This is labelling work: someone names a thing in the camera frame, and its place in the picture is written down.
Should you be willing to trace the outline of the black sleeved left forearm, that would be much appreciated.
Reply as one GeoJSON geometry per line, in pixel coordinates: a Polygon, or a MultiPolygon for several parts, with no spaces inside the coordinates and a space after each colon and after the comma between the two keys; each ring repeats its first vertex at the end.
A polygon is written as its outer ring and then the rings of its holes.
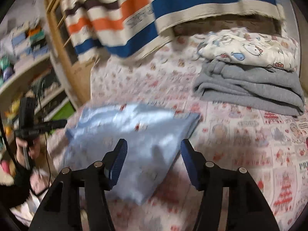
{"type": "Polygon", "coordinates": [[[17,172],[12,185],[1,185],[1,205],[6,209],[17,207],[29,198],[32,170],[17,163],[17,172]]]}

